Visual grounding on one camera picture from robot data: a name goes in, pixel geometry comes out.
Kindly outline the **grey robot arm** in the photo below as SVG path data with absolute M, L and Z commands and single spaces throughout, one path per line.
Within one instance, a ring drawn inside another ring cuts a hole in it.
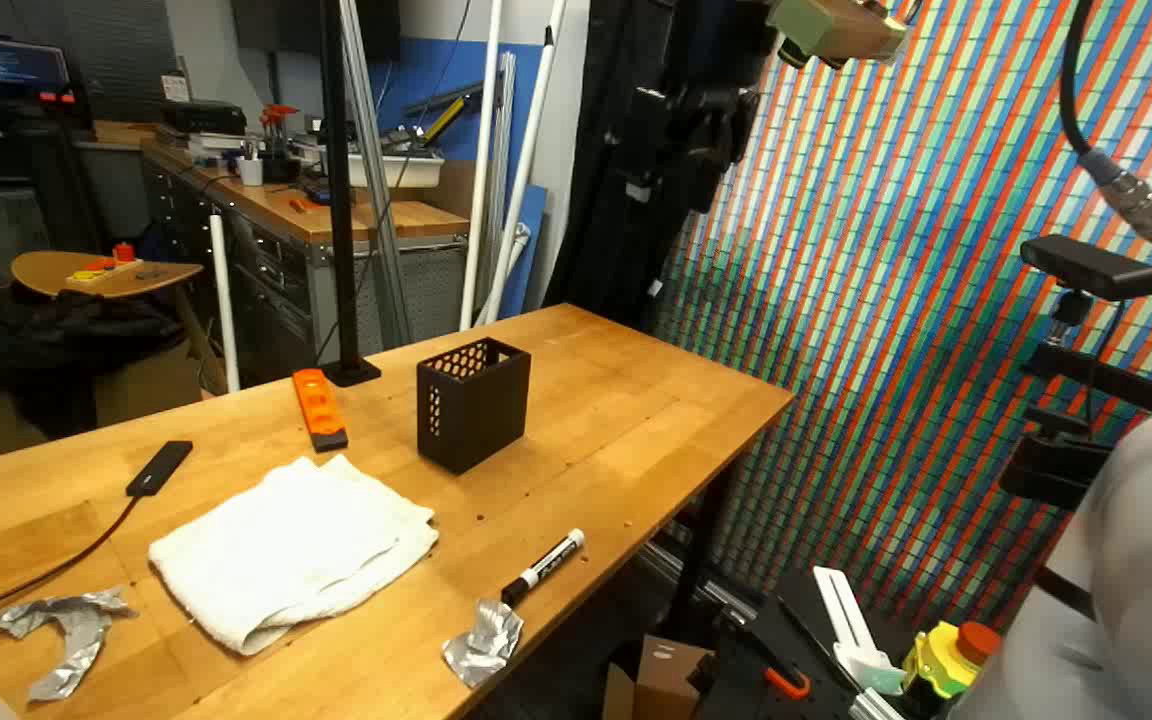
M 948 720 L 1152 720 L 1152 415 L 1113 450 Z

